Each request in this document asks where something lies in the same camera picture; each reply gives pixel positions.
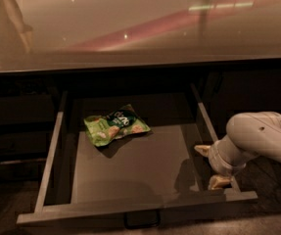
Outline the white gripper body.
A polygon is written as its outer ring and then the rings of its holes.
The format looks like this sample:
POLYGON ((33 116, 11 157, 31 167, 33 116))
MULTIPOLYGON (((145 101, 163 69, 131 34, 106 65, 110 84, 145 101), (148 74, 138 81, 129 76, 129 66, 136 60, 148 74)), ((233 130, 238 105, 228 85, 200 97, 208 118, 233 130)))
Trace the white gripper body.
POLYGON ((209 162, 216 173, 226 177, 237 174, 246 166, 241 150, 230 140, 218 140, 210 146, 209 162))

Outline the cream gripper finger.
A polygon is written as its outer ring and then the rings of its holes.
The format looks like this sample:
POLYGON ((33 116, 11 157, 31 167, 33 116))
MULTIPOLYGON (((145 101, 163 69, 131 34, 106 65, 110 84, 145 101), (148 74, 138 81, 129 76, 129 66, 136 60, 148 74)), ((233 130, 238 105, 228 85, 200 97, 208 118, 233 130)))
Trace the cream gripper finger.
POLYGON ((198 152, 200 155, 206 158, 209 156, 210 148, 211 148, 210 145, 196 145, 194 147, 196 152, 198 152))
POLYGON ((216 190, 216 189, 222 189, 223 187, 229 185, 232 182, 231 177, 225 177, 222 175, 213 175, 209 182, 209 190, 216 190))

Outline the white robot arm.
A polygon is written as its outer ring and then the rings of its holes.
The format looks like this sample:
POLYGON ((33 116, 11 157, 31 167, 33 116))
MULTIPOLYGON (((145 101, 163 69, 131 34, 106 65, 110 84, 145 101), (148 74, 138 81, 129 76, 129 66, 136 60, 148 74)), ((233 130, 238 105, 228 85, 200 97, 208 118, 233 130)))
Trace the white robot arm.
POLYGON ((209 160, 215 172, 209 189, 221 189, 248 161, 259 156, 281 163, 281 115, 275 112, 240 113, 226 124, 226 135, 195 150, 209 160))

